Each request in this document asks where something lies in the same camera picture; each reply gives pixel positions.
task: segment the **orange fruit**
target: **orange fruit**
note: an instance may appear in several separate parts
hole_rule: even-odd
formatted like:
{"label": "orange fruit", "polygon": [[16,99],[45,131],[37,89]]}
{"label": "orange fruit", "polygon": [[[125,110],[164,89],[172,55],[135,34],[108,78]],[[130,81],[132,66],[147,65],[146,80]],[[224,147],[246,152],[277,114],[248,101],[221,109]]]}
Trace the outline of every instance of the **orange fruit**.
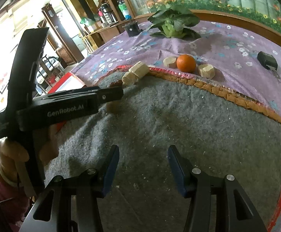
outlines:
{"label": "orange fruit", "polygon": [[194,58],[188,54],[180,55],[177,58],[177,68],[182,72],[194,72],[197,63]]}

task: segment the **gray felt surface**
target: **gray felt surface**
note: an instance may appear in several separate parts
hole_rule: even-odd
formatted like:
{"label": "gray felt surface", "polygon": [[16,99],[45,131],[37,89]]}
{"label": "gray felt surface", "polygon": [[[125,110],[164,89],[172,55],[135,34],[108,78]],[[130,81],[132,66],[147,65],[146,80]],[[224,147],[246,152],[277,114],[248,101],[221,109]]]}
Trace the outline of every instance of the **gray felt surface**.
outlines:
{"label": "gray felt surface", "polygon": [[98,114],[65,124],[57,135],[60,155],[46,170],[47,182],[58,174],[77,176],[112,144],[120,147],[112,191],[98,200],[105,232],[183,230],[190,200],[175,188],[166,157],[172,144],[209,175],[233,174],[268,224],[281,186],[281,124],[205,90],[152,76],[107,107],[115,113],[103,105]]}

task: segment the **pink sleeve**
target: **pink sleeve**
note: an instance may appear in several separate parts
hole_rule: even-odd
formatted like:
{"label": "pink sleeve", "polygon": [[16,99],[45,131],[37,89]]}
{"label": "pink sleeve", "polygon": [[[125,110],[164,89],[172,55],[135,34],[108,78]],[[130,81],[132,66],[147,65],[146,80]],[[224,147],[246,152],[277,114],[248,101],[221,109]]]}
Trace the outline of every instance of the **pink sleeve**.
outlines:
{"label": "pink sleeve", "polygon": [[18,191],[16,187],[7,184],[0,174],[0,201],[12,197],[16,199],[1,203],[1,208],[12,230],[16,232],[19,227],[15,224],[24,219],[24,214],[29,207],[29,198],[25,195],[23,187]]}

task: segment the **floral tablecloth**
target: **floral tablecloth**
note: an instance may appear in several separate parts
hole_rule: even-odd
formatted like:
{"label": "floral tablecloth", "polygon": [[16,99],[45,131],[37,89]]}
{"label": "floral tablecloth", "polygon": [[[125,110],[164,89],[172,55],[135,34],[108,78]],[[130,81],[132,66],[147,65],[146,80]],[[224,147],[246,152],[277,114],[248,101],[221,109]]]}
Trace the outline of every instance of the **floral tablecloth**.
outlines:
{"label": "floral tablecloth", "polygon": [[[140,24],[141,29],[149,26],[149,22]],[[195,41],[153,38],[150,31],[143,31],[129,38],[124,32],[86,57],[72,73],[92,85],[116,66],[142,61],[165,68],[165,57],[190,54],[198,64],[210,63],[217,69],[213,80],[218,84],[257,99],[281,115],[281,79],[275,78],[257,60],[260,51],[273,55],[281,77],[280,46],[256,33],[222,23],[201,21],[192,29],[202,37]],[[281,231],[281,214],[272,231]]]}

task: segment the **metal screw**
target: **metal screw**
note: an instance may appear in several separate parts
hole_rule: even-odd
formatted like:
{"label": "metal screw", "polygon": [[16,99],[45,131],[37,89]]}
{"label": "metal screw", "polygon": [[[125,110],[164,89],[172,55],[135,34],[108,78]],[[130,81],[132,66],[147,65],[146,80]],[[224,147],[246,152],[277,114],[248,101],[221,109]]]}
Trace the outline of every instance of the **metal screw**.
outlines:
{"label": "metal screw", "polygon": [[200,174],[200,169],[199,168],[193,168],[192,173]]}
{"label": "metal screw", "polygon": [[53,178],[54,182],[60,182],[63,179],[63,177],[61,175],[57,175]]}
{"label": "metal screw", "polygon": [[87,174],[95,174],[96,171],[97,170],[95,168],[89,168],[89,169],[87,169]]}
{"label": "metal screw", "polygon": [[231,174],[228,174],[228,175],[227,175],[227,179],[228,179],[229,181],[234,181],[234,180],[235,180],[235,177],[234,177],[233,175],[231,175]]}

